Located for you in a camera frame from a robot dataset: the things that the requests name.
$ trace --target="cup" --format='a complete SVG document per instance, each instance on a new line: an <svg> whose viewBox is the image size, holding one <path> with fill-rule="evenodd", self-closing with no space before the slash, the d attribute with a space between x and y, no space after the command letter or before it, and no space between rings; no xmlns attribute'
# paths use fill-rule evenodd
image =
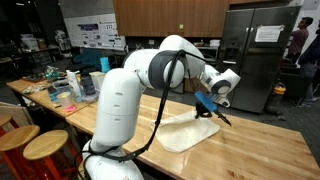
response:
<svg viewBox="0 0 320 180"><path fill-rule="evenodd" d="M107 73L110 70L109 59L107 57L100 58L101 71Z"/></svg>
<svg viewBox="0 0 320 180"><path fill-rule="evenodd" d="M57 96L59 103L63 109L73 106L72 97L70 92L63 92Z"/></svg>

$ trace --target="wooden table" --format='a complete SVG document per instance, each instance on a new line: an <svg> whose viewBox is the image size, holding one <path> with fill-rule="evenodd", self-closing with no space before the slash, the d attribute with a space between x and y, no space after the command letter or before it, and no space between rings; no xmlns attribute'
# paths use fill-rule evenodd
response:
<svg viewBox="0 0 320 180"><path fill-rule="evenodd" d="M38 83L33 83L25 80L16 80L7 83L7 86L14 92L16 97L18 98L21 105L26 106L24 103L24 100L22 99L22 96L26 97L27 99L30 99L31 101L39 104L40 106L44 107L45 109L48 109L52 111L54 114L58 115L59 117L65 119L70 114L73 114L80 109L88 106L88 103L74 103L76 106L76 110L72 112L66 112L62 109L62 107L56 108L57 104L54 104L51 102L49 98L48 90L43 90L36 93L31 94L23 94L22 91L26 89L29 86L36 85L36 84L47 84L47 81L41 81Z"/></svg>
<svg viewBox="0 0 320 180"><path fill-rule="evenodd" d="M152 131L159 98L143 95L135 135L124 149L132 152L143 147ZM163 119L194 110L189 105L167 101ZM93 134L97 103L68 116L71 125ZM180 154L166 151L155 138L149 151L138 157L178 179L320 179L320 169L299 132L262 124L234 116L229 127L220 125L215 135Z"/></svg>

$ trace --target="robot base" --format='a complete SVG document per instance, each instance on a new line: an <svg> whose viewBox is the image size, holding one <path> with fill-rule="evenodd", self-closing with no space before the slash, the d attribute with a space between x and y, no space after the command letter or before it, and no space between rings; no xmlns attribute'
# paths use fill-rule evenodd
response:
<svg viewBox="0 0 320 180"><path fill-rule="evenodd" d="M83 150L89 150L88 141L84 146ZM113 156L124 156L122 146L118 149L108 152L107 154ZM138 169L138 167L133 163L133 161L118 162L111 159L107 159L101 156L89 156L89 153L83 153L83 160L89 158L86 161L85 168L89 172L91 179L94 180L104 180L104 179L136 179L143 180L143 176Z"/></svg>

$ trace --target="white cloth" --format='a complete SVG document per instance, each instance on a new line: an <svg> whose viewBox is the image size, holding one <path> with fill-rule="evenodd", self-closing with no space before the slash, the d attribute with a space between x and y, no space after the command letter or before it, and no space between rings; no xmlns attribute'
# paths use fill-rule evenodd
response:
<svg viewBox="0 0 320 180"><path fill-rule="evenodd" d="M161 120L156 137L167 151L180 153L219 131L219 125L207 118L195 119L195 115L190 111Z"/></svg>

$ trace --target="bulletin board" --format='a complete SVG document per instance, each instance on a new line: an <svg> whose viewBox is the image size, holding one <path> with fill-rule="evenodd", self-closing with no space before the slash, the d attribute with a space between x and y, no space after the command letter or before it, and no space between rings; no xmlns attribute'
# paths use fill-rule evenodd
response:
<svg viewBox="0 0 320 180"><path fill-rule="evenodd" d="M124 50L125 37L118 36L115 14L65 18L72 46Z"/></svg>

